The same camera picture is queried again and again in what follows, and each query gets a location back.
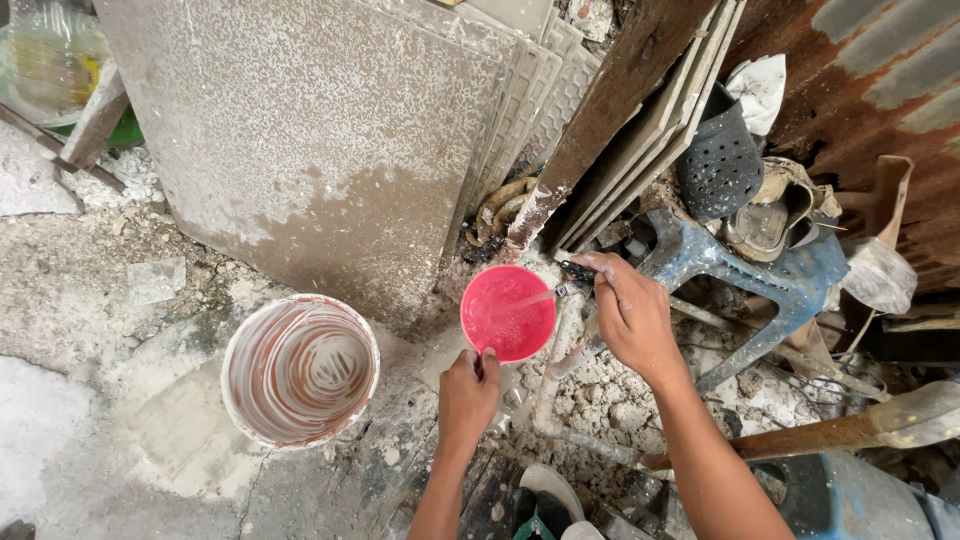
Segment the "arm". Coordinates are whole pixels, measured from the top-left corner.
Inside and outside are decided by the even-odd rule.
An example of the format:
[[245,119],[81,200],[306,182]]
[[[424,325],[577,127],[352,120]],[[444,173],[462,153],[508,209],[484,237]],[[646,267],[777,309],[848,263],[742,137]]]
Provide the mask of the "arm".
[[500,362],[493,350],[483,353],[483,369],[478,375],[474,366],[479,362],[474,351],[462,351],[440,375],[440,440],[430,480],[407,533],[410,540],[457,537],[464,475],[500,397]]
[[600,334],[610,351],[654,391],[677,488],[697,537],[794,538],[701,401],[673,338],[663,285],[616,255],[590,253],[574,260],[600,272],[595,286]]

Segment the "white bucket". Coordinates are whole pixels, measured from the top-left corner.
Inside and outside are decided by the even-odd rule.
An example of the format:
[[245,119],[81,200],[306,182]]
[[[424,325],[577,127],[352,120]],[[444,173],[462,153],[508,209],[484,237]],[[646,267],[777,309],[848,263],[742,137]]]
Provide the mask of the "white bucket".
[[247,317],[220,376],[227,412],[254,441],[278,450],[323,444],[359,418],[380,375],[367,321],[339,300],[299,294]]

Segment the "black crocs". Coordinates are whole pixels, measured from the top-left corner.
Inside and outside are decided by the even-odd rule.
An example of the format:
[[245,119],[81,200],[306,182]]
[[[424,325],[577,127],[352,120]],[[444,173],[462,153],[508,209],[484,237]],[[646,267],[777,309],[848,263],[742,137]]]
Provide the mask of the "black crocs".
[[763,185],[763,162],[743,121],[743,106],[716,83],[689,148],[680,156],[686,209],[704,222],[743,208]]
[[514,491],[514,515],[510,526],[514,540],[556,540],[573,525],[563,503],[546,491],[534,494],[526,487]]

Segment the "bowl rim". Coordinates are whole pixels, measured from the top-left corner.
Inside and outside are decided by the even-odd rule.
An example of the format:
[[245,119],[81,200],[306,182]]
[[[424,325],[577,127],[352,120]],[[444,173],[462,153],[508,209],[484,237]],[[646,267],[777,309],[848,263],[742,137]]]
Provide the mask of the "bowl rim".
[[[367,392],[367,396],[364,397],[363,402],[361,402],[359,408],[350,415],[350,417],[343,423],[342,426],[334,429],[326,437],[320,437],[316,439],[307,439],[302,442],[293,442],[293,443],[277,443],[274,441],[265,440],[260,436],[259,433],[247,427],[246,423],[243,420],[243,417],[240,415],[239,408],[237,407],[236,401],[233,399],[232,392],[229,391],[229,372],[230,364],[233,362],[233,351],[236,349],[237,342],[240,339],[240,335],[245,330],[253,320],[257,319],[258,316],[262,315],[264,312],[273,309],[274,307],[285,304],[287,302],[299,302],[303,300],[319,300],[327,304],[330,304],[334,307],[337,307],[353,319],[355,319],[360,324],[360,330],[364,334],[364,337],[370,340],[371,351],[372,351],[372,380],[370,382],[370,390]],[[302,293],[295,294],[291,296],[286,296],[283,298],[277,298],[254,311],[244,319],[243,323],[237,328],[233,333],[233,336],[230,338],[229,343],[227,344],[227,349],[224,351],[224,366],[220,371],[220,393],[224,400],[224,405],[227,407],[227,414],[230,417],[230,420],[233,421],[233,425],[241,430],[245,435],[247,435],[253,441],[272,448],[274,450],[280,451],[292,451],[292,450],[302,450],[307,448],[315,448],[329,442],[331,439],[343,433],[347,428],[352,426],[358,418],[363,414],[364,410],[367,409],[367,406],[370,404],[370,401],[373,398],[373,391],[376,389],[376,385],[380,379],[380,348],[376,343],[376,337],[373,335],[373,329],[370,326],[370,323],[367,322],[360,313],[357,313],[355,309],[348,306],[344,302],[337,300],[336,298],[331,298],[323,294],[316,293]]]
[[[478,352],[478,353],[480,352],[480,349],[477,348],[476,343],[473,343],[473,340],[470,338],[469,334],[467,334],[467,329],[464,328],[464,299],[467,297],[467,293],[470,291],[470,288],[473,287],[473,285],[477,282],[477,278],[479,278],[480,276],[483,276],[483,275],[486,274],[487,272],[490,272],[491,270],[495,270],[495,269],[497,269],[497,268],[519,268],[520,270],[523,270],[523,271],[526,272],[527,274],[530,274],[530,275],[533,276],[534,278],[537,278],[538,281],[540,281],[541,283],[543,283],[543,290],[544,290],[544,292],[550,290],[550,285],[546,284],[546,282],[543,280],[543,278],[541,278],[540,276],[538,276],[536,272],[534,272],[533,270],[531,270],[531,269],[529,269],[529,268],[527,268],[527,267],[525,267],[525,266],[520,266],[520,265],[518,265],[518,264],[497,264],[497,265],[495,265],[495,266],[491,266],[490,268],[487,268],[487,269],[485,269],[485,270],[482,270],[479,274],[477,274],[476,276],[473,276],[473,278],[470,279],[470,283],[467,284],[467,288],[464,289],[464,294],[461,295],[461,297],[460,297],[460,330],[464,333],[464,337],[467,339],[467,343],[470,344],[470,347],[472,347],[473,350],[476,351],[476,352]],[[551,311],[551,316],[552,316],[553,320],[550,321],[550,326],[551,326],[551,327],[556,327],[556,326],[557,326],[557,299],[556,299],[556,298],[551,298],[551,299],[550,299],[550,302],[553,303],[553,307],[554,307],[553,310]],[[539,353],[540,351],[543,350],[544,347],[546,347],[546,344],[550,342],[550,337],[551,337],[551,336],[553,336],[553,330],[551,330],[551,331],[550,331],[550,334],[546,336],[546,340],[543,342],[543,344],[540,345],[540,346],[539,346],[533,353],[531,353],[530,355],[525,356],[525,357],[523,357],[523,358],[517,358],[516,360],[500,360],[500,364],[501,364],[501,365],[503,365],[503,364],[512,364],[512,363],[514,363],[514,362],[522,362],[523,360],[526,360],[526,359],[531,358],[533,355],[535,355],[536,353]]]

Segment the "rusty corrugated metal sheet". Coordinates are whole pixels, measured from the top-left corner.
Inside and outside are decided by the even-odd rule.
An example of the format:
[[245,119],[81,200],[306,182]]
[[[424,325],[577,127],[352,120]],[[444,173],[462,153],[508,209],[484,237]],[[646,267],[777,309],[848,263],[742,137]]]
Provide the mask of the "rusty corrugated metal sheet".
[[960,287],[960,0],[750,0],[725,74],[778,53],[771,152],[848,190],[870,188],[877,156],[913,159],[898,251],[918,294]]

